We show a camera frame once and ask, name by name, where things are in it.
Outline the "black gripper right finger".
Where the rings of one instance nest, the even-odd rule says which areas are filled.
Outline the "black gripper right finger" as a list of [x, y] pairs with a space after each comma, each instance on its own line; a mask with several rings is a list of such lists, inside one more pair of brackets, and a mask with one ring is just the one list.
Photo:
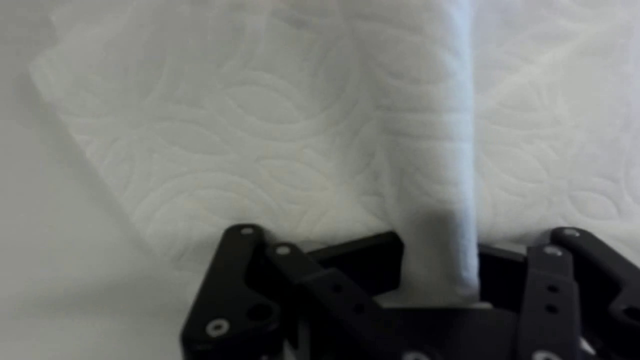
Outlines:
[[640, 360], [640, 269], [584, 229], [483, 244], [480, 299], [517, 314], [514, 360]]

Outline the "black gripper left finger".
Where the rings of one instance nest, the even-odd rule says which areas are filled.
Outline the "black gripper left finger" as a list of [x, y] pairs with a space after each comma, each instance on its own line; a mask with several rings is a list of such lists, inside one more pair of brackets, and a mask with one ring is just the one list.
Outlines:
[[184, 360], [397, 360], [375, 303], [400, 287], [403, 240], [383, 233], [304, 253], [256, 224], [222, 233], [181, 333]]

